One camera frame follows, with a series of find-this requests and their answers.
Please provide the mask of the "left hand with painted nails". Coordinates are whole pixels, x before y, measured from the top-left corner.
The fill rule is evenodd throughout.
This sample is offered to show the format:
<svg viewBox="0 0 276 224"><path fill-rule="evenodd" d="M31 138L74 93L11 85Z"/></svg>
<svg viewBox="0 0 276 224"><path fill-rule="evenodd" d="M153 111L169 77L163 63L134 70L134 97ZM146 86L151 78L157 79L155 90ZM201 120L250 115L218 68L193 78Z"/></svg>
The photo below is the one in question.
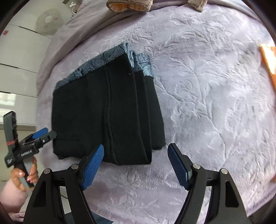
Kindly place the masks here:
<svg viewBox="0 0 276 224"><path fill-rule="evenodd" d="M30 187L24 186L25 183L36 184L39 179L37 160L35 157L32 157L32 161L30 159L27 159L27 168L29 168L29 171L27 172L28 175L26 175L23 170L17 167L14 167L11 170L11 180L14 185L21 191L26 191L30 189Z"/></svg>

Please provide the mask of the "pink sleeve forearm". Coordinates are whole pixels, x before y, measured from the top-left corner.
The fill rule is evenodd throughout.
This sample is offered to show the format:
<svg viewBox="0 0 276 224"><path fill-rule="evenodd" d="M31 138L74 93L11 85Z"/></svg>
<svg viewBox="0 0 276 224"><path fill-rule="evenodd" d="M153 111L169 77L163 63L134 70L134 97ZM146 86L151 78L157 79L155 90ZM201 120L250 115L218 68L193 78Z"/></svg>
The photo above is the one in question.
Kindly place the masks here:
<svg viewBox="0 0 276 224"><path fill-rule="evenodd" d="M12 179L7 181L1 191L1 204L15 223L23 223L25 212L20 210L27 198L28 193L17 188Z"/></svg>

